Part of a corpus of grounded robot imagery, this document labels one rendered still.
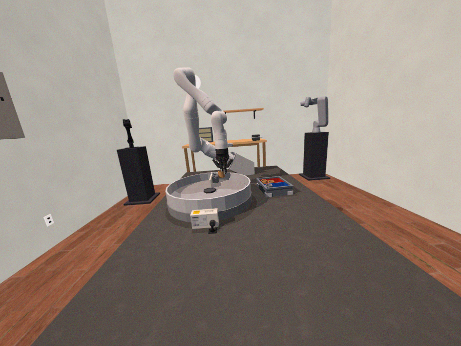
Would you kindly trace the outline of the white round turntable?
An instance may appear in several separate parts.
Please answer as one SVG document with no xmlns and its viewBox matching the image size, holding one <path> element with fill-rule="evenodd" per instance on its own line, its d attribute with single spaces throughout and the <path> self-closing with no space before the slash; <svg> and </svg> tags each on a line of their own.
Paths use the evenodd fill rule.
<svg viewBox="0 0 461 346">
<path fill-rule="evenodd" d="M 215 234 L 219 220 L 246 210 L 252 201 L 250 179 L 227 172 L 218 183 L 213 183 L 215 173 L 218 172 L 191 175 L 169 184 L 166 196 L 170 215 L 191 222 L 192 229 L 211 228 L 209 234 Z"/>
</svg>

